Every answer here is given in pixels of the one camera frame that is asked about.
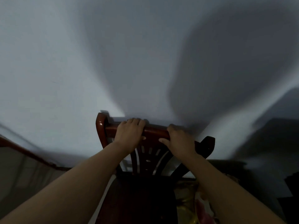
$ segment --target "person's left hand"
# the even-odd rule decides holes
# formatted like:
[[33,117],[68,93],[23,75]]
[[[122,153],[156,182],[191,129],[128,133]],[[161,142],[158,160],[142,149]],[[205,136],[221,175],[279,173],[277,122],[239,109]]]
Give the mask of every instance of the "person's left hand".
[[145,121],[139,119],[128,119],[128,121],[121,122],[117,127],[114,142],[131,153],[140,141],[145,139],[144,136],[141,136],[144,126]]

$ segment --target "person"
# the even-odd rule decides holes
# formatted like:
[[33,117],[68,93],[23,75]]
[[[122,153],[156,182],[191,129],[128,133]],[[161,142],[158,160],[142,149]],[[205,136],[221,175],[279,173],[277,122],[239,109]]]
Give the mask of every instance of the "person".
[[[117,165],[142,139],[144,120],[122,122],[115,140],[50,183],[4,217],[0,224],[88,223]],[[283,224],[268,207],[195,152],[194,139],[172,125],[160,138],[194,174],[222,224]]]

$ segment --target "chair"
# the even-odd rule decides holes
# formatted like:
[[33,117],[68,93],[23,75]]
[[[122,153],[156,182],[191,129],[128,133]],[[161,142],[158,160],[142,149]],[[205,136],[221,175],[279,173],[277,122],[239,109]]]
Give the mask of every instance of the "chair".
[[[103,148],[115,137],[119,123],[109,123],[104,113],[99,113],[96,128]],[[170,139],[166,127],[146,126],[146,137],[130,154],[132,172],[123,171],[118,165],[116,179],[111,184],[99,211],[96,223],[178,223],[174,183],[188,173],[180,164],[170,176],[161,176],[162,170],[173,156],[168,148],[158,141]],[[196,152],[207,158],[213,151],[215,138],[205,137],[195,142]]]

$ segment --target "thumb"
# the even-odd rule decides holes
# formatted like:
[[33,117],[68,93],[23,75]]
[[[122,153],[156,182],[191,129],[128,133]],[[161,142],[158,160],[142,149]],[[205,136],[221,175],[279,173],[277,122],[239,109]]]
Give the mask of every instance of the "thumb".
[[163,143],[166,145],[168,148],[170,147],[170,141],[165,139],[165,138],[159,138],[159,142]]

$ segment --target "brown wooden baseboard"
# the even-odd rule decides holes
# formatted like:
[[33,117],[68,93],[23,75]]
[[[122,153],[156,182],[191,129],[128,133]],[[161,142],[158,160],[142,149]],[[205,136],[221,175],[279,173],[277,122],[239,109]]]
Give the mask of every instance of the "brown wooden baseboard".
[[0,135],[0,147],[10,147],[10,148],[17,150],[18,152],[24,154],[25,156],[35,159],[36,161],[43,163],[49,167],[52,167],[56,170],[68,171],[71,169],[71,168],[66,168],[66,167],[58,167],[54,163],[49,163],[49,162],[45,161],[43,158],[40,158],[39,156],[35,155],[31,151],[13,143],[12,141],[8,140],[7,138],[5,138],[1,135]]

